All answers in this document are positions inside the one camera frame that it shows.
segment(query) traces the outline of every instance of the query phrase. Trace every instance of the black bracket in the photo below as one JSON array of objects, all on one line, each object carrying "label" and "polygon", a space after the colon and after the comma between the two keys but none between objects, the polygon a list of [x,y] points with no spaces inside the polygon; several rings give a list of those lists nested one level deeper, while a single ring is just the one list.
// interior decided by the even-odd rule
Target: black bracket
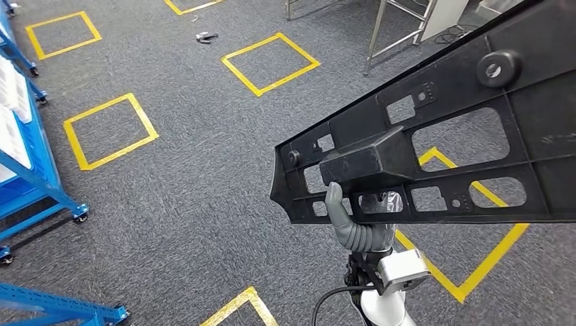
[{"label": "black bracket", "polygon": [[[342,185],[357,223],[516,223],[576,221],[576,20],[565,0],[525,0],[432,57],[275,147],[270,198],[292,223],[329,223],[313,204],[304,169],[319,166],[324,183]],[[406,96],[413,117],[392,123],[386,107]],[[412,135],[485,107],[500,116],[506,157],[423,171]],[[330,135],[334,148],[318,150]],[[473,181],[513,177],[521,206],[482,208]],[[417,211],[412,191],[438,187],[447,211]],[[358,199],[397,192],[403,209],[365,214]]]}]

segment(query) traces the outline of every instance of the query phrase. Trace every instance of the blue metal rack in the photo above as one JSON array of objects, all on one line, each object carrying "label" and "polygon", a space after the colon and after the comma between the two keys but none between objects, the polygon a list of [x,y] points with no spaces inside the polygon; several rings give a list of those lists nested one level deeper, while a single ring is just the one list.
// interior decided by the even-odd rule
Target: blue metal rack
[{"label": "blue metal rack", "polygon": [[[16,121],[32,168],[27,169],[17,160],[0,150],[0,164],[16,173],[15,177],[0,183],[0,220],[44,198],[50,197],[56,201],[56,204],[6,230],[0,230],[0,241],[63,209],[69,209],[77,222],[84,222],[88,217],[88,206],[79,204],[70,198],[60,182],[54,158],[50,151],[50,144],[46,138],[46,132],[42,126],[36,106],[36,101],[40,103],[47,102],[46,94],[28,78],[26,78],[26,84],[29,90],[28,98],[32,120],[26,124],[23,124],[18,118],[16,118]],[[12,260],[10,248],[0,246],[0,263],[10,264]]]},{"label": "blue metal rack", "polygon": [[0,49],[9,55],[10,59],[19,60],[25,67],[30,71],[30,74],[34,77],[39,75],[38,68],[36,64],[28,60],[26,56],[20,51],[16,42],[14,41],[14,34],[12,33],[12,28],[8,22],[6,14],[10,16],[14,15],[14,9],[10,6],[7,0],[2,0],[6,6],[6,13],[0,12],[0,24],[5,33],[0,29]]},{"label": "blue metal rack", "polygon": [[130,315],[124,306],[101,306],[5,283],[0,283],[0,308],[44,313],[34,319],[2,324],[11,326],[55,325],[78,319],[83,326],[119,325]]}]

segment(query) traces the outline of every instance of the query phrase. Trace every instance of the gray carpet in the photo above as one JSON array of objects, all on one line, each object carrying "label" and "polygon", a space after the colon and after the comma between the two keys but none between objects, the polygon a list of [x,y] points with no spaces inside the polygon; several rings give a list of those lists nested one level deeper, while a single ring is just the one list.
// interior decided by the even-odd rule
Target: gray carpet
[{"label": "gray carpet", "polygon": [[[341,285],[347,253],[328,225],[290,225],[268,199],[272,148],[442,46],[400,46],[362,77],[376,1],[350,0],[292,22],[284,20],[280,0],[225,0],[182,16],[161,0],[18,3],[12,24],[31,58],[24,32],[29,24],[84,10],[102,35],[39,62],[37,79],[50,93],[41,114],[63,183],[92,211],[84,224],[62,223],[26,245],[18,246],[68,216],[10,239],[17,258],[0,270],[0,279],[102,304],[121,302],[135,325],[197,325],[254,286],[279,325],[305,325],[321,294]],[[199,4],[175,3],[181,9]],[[294,6],[295,16],[322,4],[303,0]],[[478,24],[475,19],[470,11],[463,18]],[[75,22],[61,23],[65,32],[56,25],[38,30],[46,53],[91,38]],[[391,8],[379,44],[417,25]],[[220,36],[200,45],[195,35],[203,31]],[[258,98],[220,59],[276,32],[321,65]],[[231,60],[258,87],[303,63],[284,44],[269,46]],[[62,123],[129,92],[160,137],[81,171]],[[118,105],[74,123],[89,161],[143,135],[133,113]],[[427,131],[425,141],[415,143],[417,152],[436,146],[460,165],[505,155],[505,140],[484,130],[498,123],[489,113],[462,119],[453,131]],[[490,186],[509,203],[522,197],[504,183]],[[456,285],[510,227],[399,226]],[[531,225],[464,304],[431,279],[408,294],[408,310],[419,325],[574,325],[574,232],[573,225]],[[13,314],[3,311],[2,317]],[[257,320],[245,305],[221,325],[263,325]],[[345,295],[328,300],[319,320],[360,325]]]}]

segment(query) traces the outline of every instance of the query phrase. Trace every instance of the yellow tape square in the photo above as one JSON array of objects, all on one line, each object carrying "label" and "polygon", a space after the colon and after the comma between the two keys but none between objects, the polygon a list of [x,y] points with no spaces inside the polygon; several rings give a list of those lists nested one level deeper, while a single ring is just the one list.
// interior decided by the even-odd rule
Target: yellow tape square
[{"label": "yellow tape square", "polygon": [[214,1],[210,1],[208,3],[205,3],[203,5],[199,5],[196,6],[194,8],[190,8],[190,9],[186,9],[186,10],[180,10],[171,0],[164,0],[164,2],[170,7],[172,8],[172,10],[174,10],[174,12],[178,15],[184,15],[187,14],[189,12],[193,12],[199,9],[203,9],[206,7],[210,7],[211,5],[215,5],[216,3],[221,3],[224,0],[214,0]]},{"label": "yellow tape square", "polygon": [[[447,158],[443,153],[441,153],[436,147],[432,147],[428,152],[424,153],[419,159],[420,165],[426,164],[429,160],[437,158],[442,163],[444,163],[448,168],[456,168],[457,165]],[[484,187],[480,182],[474,181],[472,186],[476,188],[479,192],[484,194],[488,199],[495,203],[499,207],[508,206],[506,202],[496,196],[488,188]],[[498,261],[510,250],[512,245],[518,241],[522,236],[524,231],[528,228],[529,223],[518,223],[508,231],[508,233],[502,238],[499,244],[484,258],[482,263],[466,278],[466,280],[459,286],[456,286],[444,273],[434,266],[431,261],[426,257],[426,264],[432,275],[444,286],[450,294],[452,294],[456,300],[461,304],[464,303],[464,299],[480,284],[480,282],[488,275],[488,273],[496,266]],[[408,250],[416,248],[412,241],[400,230],[396,231],[396,239]]]},{"label": "yellow tape square", "polygon": [[242,293],[232,299],[232,301],[228,302],[205,322],[200,324],[200,326],[216,326],[220,324],[246,302],[249,302],[252,307],[254,307],[256,313],[258,313],[258,316],[260,316],[260,319],[266,326],[278,326],[274,316],[272,316],[269,309],[266,307],[262,299],[260,299],[258,293],[256,293],[256,290],[253,287],[245,289]]},{"label": "yellow tape square", "polygon": [[[88,29],[90,29],[90,32],[92,33],[92,35],[94,37],[92,39],[87,40],[87,41],[75,44],[73,46],[69,46],[67,48],[63,48],[63,49],[58,50],[58,51],[54,51],[54,52],[51,52],[48,54],[44,53],[44,51],[42,50],[42,47],[40,46],[40,42],[38,42],[38,38],[36,38],[36,34],[34,34],[34,28],[40,27],[43,25],[47,25],[47,24],[52,24],[53,22],[59,22],[61,20],[76,17],[76,16],[82,17],[82,20],[84,20],[84,22],[86,23],[86,26],[88,27]],[[85,12],[76,12],[74,14],[69,14],[69,15],[57,17],[57,18],[54,18],[51,20],[46,20],[45,22],[39,22],[37,24],[28,25],[25,27],[25,29],[26,29],[26,33],[28,34],[28,37],[30,37],[30,41],[32,42],[32,46],[34,47],[34,50],[36,51],[36,54],[38,55],[39,60],[43,60],[43,59],[49,58],[51,56],[57,56],[57,55],[62,54],[64,52],[78,49],[81,46],[85,46],[87,44],[94,43],[94,42],[100,41],[102,39],[102,37],[100,36],[100,33],[98,32],[98,30],[96,30],[96,27],[94,26],[94,24],[92,24],[92,21],[89,19],[88,15]]]},{"label": "yellow tape square", "polygon": [[[76,122],[82,118],[88,117],[89,115],[91,115],[93,113],[96,113],[98,111],[102,111],[103,109],[106,109],[107,107],[111,107],[112,105],[117,104],[121,101],[125,101],[125,100],[128,100],[130,102],[130,104],[132,105],[132,107],[134,107],[134,110],[136,111],[138,118],[140,118],[140,121],[142,121],[144,128],[148,132],[148,137],[146,137],[140,141],[137,141],[136,143],[133,143],[132,145],[127,146],[127,147],[125,147],[119,151],[116,151],[115,153],[112,153],[112,154],[106,156],[105,158],[101,158],[100,160],[97,160],[93,163],[88,163],[88,161],[86,160],[86,156],[84,155],[84,152],[82,151],[82,147],[80,146],[80,143],[78,141],[78,137],[76,136],[76,132],[74,132],[74,127],[72,127],[72,123]],[[133,151],[134,149],[136,149],[136,148],[138,148],[144,144],[148,144],[149,142],[158,138],[158,133],[156,133],[156,130],[154,130],[152,123],[150,122],[150,120],[146,116],[146,113],[144,113],[144,110],[142,110],[140,103],[138,103],[138,101],[136,100],[136,97],[134,97],[134,94],[132,94],[132,93],[122,95],[121,97],[115,98],[112,101],[106,102],[102,105],[99,105],[95,108],[92,108],[88,111],[85,111],[85,112],[79,114],[79,115],[75,115],[75,116],[67,119],[66,121],[64,121],[64,131],[66,132],[66,135],[68,136],[68,140],[70,141],[70,146],[72,146],[72,151],[74,152],[74,155],[76,156],[76,160],[78,161],[78,166],[80,167],[80,170],[95,169],[95,168],[97,168],[97,167],[99,167],[105,163],[108,163],[108,162],[110,162],[116,158],[119,158],[120,156],[128,153],[129,151]]]},{"label": "yellow tape square", "polygon": [[[289,46],[291,46],[294,50],[296,50],[296,52],[298,52],[300,55],[302,55],[304,58],[306,58],[308,61],[310,61],[310,64],[302,69],[300,69],[299,71],[296,71],[295,73],[292,73],[264,88],[258,88],[256,87],[251,81],[248,80],[248,78],[246,78],[246,76],[244,76],[230,61],[229,59],[238,56],[242,53],[246,53],[248,51],[254,50],[255,48],[258,48],[260,46],[263,46],[267,43],[270,43],[271,41],[274,41],[275,39],[281,39],[283,40],[286,44],[288,44]],[[256,44],[253,44],[251,46],[247,46],[241,50],[238,50],[236,52],[233,52],[231,54],[227,54],[222,58],[222,62],[233,72],[233,74],[235,74],[241,81],[242,83],[244,83],[244,85],[246,85],[246,87],[248,87],[254,94],[256,94],[256,96],[260,97],[262,94],[266,93],[269,90],[273,90],[276,87],[304,74],[307,71],[310,71],[314,68],[316,68],[317,66],[320,65],[320,62],[316,59],[314,59],[311,55],[309,55],[308,53],[306,53],[303,49],[301,49],[300,46],[297,46],[294,42],[292,42],[290,39],[288,39],[288,37],[284,36],[282,33],[276,33],[273,36],[264,39]]]}]

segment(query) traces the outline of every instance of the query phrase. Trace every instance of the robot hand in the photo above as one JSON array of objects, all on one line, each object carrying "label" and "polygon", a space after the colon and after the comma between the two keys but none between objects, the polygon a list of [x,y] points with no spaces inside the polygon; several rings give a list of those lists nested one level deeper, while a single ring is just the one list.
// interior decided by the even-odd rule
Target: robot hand
[{"label": "robot hand", "polygon": [[[326,210],[336,231],[338,241],[344,248],[357,253],[388,251],[394,242],[395,224],[361,225],[352,221],[342,204],[342,187],[331,182],[326,193]],[[363,211],[377,211],[382,206],[378,195],[364,196]]]}]

